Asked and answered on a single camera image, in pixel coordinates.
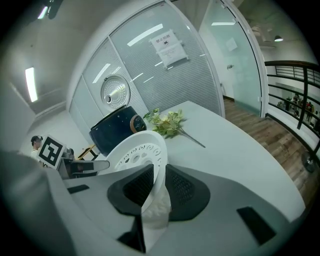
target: wooden floor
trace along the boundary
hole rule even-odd
[[[260,118],[231,100],[224,100],[225,118],[259,142],[288,173],[308,208],[320,185],[320,172],[309,173],[302,165],[301,155],[307,149],[282,125],[269,117]]]

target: white desk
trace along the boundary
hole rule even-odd
[[[295,184],[258,142],[231,122],[190,101],[163,114],[179,109],[186,118],[183,129],[206,148],[183,135],[167,138],[170,164],[236,181],[276,207],[290,222],[302,214],[305,204]]]

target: metal railing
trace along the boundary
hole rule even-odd
[[[315,127],[310,126],[308,123],[304,121],[305,114],[310,117],[314,117],[317,122],[320,122],[320,118],[310,111],[310,108],[307,109],[307,101],[308,99],[313,101],[314,103],[320,105],[320,101],[308,96],[308,88],[309,86],[316,87],[320,89],[320,66],[304,62],[304,61],[293,61],[293,60],[281,60],[281,61],[266,61],[265,66],[273,66],[275,67],[275,74],[268,74],[268,77],[282,78],[282,79],[290,79],[294,81],[299,81],[303,83],[303,91],[296,91],[293,89],[289,89],[282,86],[277,86],[273,84],[269,84],[269,87],[285,90],[288,92],[292,92],[298,96],[302,96],[302,99],[299,101],[291,101],[286,98],[282,98],[278,95],[269,93],[269,96],[277,98],[284,102],[286,108],[282,108],[279,105],[275,105],[269,102],[269,105],[287,113],[292,116],[296,120],[298,120],[297,129],[300,129],[302,124],[308,127],[318,138],[319,142],[316,145],[315,149],[312,150],[311,155],[315,156],[317,151],[320,148],[320,134],[319,129],[316,130]],[[299,108],[301,110],[300,116],[296,116],[293,113],[289,112],[288,106],[294,106],[294,108]]]

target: glass partition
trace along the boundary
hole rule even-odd
[[[227,60],[225,81],[232,85],[234,101],[250,112],[260,115],[261,82],[257,61],[243,28],[221,1],[212,1],[203,19]],[[215,65],[219,60],[213,59]]]
[[[150,39],[170,30],[187,58],[165,68]],[[167,3],[140,12],[110,38],[149,110],[192,101],[221,115],[207,57],[189,26]]]
[[[147,113],[148,110],[145,103],[141,99],[120,58],[117,56],[111,42],[107,39],[96,50],[82,73],[96,105],[104,116],[110,114],[111,111],[102,100],[101,88],[105,82],[105,78],[113,74],[122,76],[128,82],[130,87],[130,100],[128,105],[132,106],[141,116]]]
[[[72,100],[89,128],[94,126],[104,117],[98,109],[97,104],[92,98],[82,77],[75,89]]]

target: white ceiling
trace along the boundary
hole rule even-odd
[[[262,37],[255,33],[259,45],[276,47],[282,43],[274,42],[277,35],[286,42],[304,40],[304,36],[296,24],[273,0],[234,0],[233,3],[253,30],[260,27],[264,28],[265,32],[269,31],[267,33],[269,33],[271,42],[264,42]]]
[[[111,11],[128,0],[64,0],[54,19],[23,24],[3,57],[5,72],[31,109],[39,114],[63,103],[80,53]],[[34,67],[38,100],[30,101],[25,69]]]
[[[198,31],[204,19],[209,0],[176,0],[173,4],[188,18]]]

